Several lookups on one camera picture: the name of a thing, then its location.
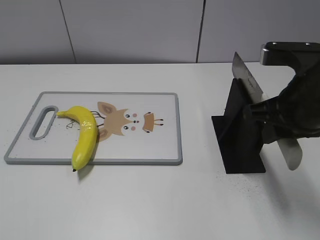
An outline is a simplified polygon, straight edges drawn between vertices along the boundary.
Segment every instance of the table surface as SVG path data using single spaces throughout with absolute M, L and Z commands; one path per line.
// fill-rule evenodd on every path
M 288 67 L 248 63 L 274 97 Z M 231 63 L 0 65 L 0 153 L 5 155 L 43 91 L 178 94 L 179 166 L 8 165 L 0 161 L 0 238 L 46 240 L 318 240 L 320 138 L 299 140 L 303 159 L 287 168 L 276 143 L 266 173 L 226 174 L 212 125 L 222 115 Z

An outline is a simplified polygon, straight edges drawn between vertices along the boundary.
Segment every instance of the white cutting board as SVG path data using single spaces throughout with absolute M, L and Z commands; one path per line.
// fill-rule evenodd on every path
M 106 113 L 98 109 L 107 106 Z M 83 106 L 97 111 L 104 118 L 123 111 L 125 125 L 101 125 L 105 120 L 96 116 L 100 131 L 114 132 L 98 142 L 93 164 L 178 165 L 182 163 L 178 97 L 175 93 L 113 93 L 113 92 L 42 92 L 36 100 L 6 155 L 8 164 L 70 164 L 77 144 L 80 126 L 69 118 L 55 117 L 47 135 L 34 140 L 30 133 L 42 110 L 56 106 L 66 111 Z

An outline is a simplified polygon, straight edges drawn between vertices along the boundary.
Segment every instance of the banana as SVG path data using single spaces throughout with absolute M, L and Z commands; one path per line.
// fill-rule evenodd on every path
M 59 118 L 71 118 L 80 124 L 80 137 L 72 154 L 73 172 L 89 162 L 96 146 L 98 127 L 95 117 L 83 106 L 73 106 L 68 111 L 56 113 Z

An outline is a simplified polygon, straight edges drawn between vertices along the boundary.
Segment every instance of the knife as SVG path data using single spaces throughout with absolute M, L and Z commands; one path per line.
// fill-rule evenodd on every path
M 237 52 L 234 53 L 232 61 L 232 73 L 234 78 L 241 80 L 254 104 L 268 99 L 268 96 L 262 91 L 254 76 Z M 288 168 L 292 171 L 296 170 L 302 160 L 302 149 L 298 141 L 293 138 L 283 138 L 279 139 L 277 143 Z

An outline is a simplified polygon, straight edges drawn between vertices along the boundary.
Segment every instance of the black stand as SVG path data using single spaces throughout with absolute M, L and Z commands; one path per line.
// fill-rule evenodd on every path
M 246 119 L 243 108 L 252 104 L 241 82 L 233 79 L 223 116 L 212 116 L 224 168 L 227 174 L 265 173 L 260 158 L 262 126 Z

